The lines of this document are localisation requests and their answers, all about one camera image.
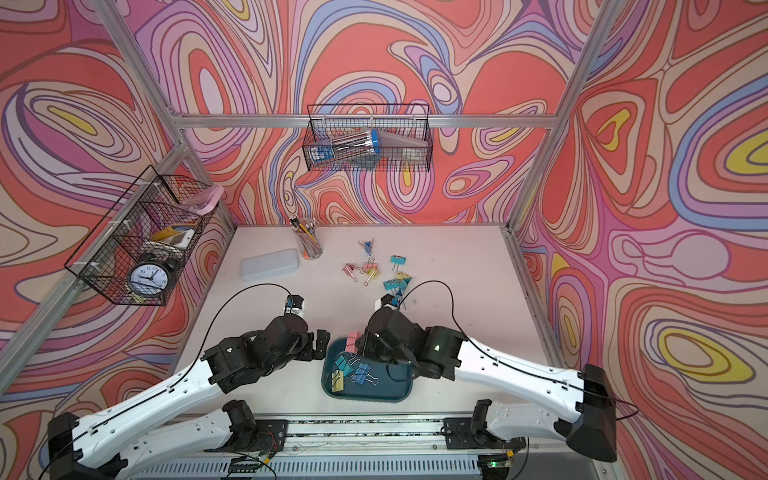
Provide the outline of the teal storage box tray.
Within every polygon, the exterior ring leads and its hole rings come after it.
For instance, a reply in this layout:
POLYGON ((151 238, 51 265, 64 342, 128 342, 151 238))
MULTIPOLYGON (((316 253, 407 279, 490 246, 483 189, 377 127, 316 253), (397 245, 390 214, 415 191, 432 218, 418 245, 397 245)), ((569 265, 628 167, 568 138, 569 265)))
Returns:
POLYGON ((327 349, 321 388, 337 400, 398 403, 411 393, 413 371, 408 365, 368 360, 346 349, 346 340, 333 341, 327 349))

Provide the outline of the pink binder clip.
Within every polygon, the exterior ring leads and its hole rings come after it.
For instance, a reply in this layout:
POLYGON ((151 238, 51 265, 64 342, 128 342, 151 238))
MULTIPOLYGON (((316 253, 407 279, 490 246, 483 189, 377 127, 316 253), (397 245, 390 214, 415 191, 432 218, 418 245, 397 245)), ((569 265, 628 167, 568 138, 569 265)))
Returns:
POLYGON ((345 351, 351 354, 357 354, 359 352, 358 341, 363 337, 362 332, 350 332, 346 339, 345 351))
POLYGON ((370 270, 374 270, 378 268, 378 263, 376 262, 374 257, 369 257, 365 262, 363 262, 359 270, 362 273, 368 273, 370 270))
POLYGON ((357 282, 358 278, 356 276, 356 266, 354 264, 346 263, 343 266, 342 271, 352 279, 353 282, 357 282))

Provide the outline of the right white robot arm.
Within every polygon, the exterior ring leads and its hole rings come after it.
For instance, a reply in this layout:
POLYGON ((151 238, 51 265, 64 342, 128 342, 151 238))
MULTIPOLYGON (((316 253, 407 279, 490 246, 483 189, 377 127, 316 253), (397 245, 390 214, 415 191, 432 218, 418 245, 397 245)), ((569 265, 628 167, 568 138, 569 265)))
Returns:
POLYGON ((423 328, 390 306, 373 313, 355 349, 369 360, 408 365, 420 378, 492 387, 540 409, 528 421, 500 403, 480 401, 473 413, 480 437, 556 438, 592 460, 613 463, 618 458, 617 399, 606 372, 596 365, 558 369, 523 360, 460 330, 423 328))

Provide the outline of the blue binder clip front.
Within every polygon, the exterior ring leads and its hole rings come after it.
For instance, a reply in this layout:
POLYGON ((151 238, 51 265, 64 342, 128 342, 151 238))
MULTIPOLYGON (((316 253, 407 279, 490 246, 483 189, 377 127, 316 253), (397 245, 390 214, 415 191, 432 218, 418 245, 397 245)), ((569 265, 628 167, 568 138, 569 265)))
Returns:
POLYGON ((353 383, 357 385, 365 385, 370 383, 373 386, 377 386, 379 379, 372 375, 372 368, 369 364, 359 364, 355 373, 351 376, 353 383))

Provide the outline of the teal binder clip front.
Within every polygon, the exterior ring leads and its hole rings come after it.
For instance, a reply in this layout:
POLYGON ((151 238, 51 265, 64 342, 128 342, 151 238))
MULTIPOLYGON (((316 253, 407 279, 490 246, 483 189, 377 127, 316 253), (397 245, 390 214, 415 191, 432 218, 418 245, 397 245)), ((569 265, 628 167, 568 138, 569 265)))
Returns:
POLYGON ((360 362, 360 358, 352 353, 343 352, 338 355, 335 360, 335 366, 344 377, 349 377, 357 371, 357 365, 360 362))

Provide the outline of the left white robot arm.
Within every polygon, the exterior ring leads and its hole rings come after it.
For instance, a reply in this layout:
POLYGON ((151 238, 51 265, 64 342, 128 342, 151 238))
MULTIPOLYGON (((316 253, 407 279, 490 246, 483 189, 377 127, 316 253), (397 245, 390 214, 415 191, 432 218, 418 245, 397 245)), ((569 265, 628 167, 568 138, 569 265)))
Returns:
POLYGON ((187 453, 248 450, 275 441, 244 401, 193 420, 172 420, 291 361, 324 359, 329 340, 328 331, 312 332, 300 315, 285 313, 263 330, 222 339, 183 372, 129 400, 83 417, 60 414, 48 424, 44 473, 51 479, 129 479, 187 453))

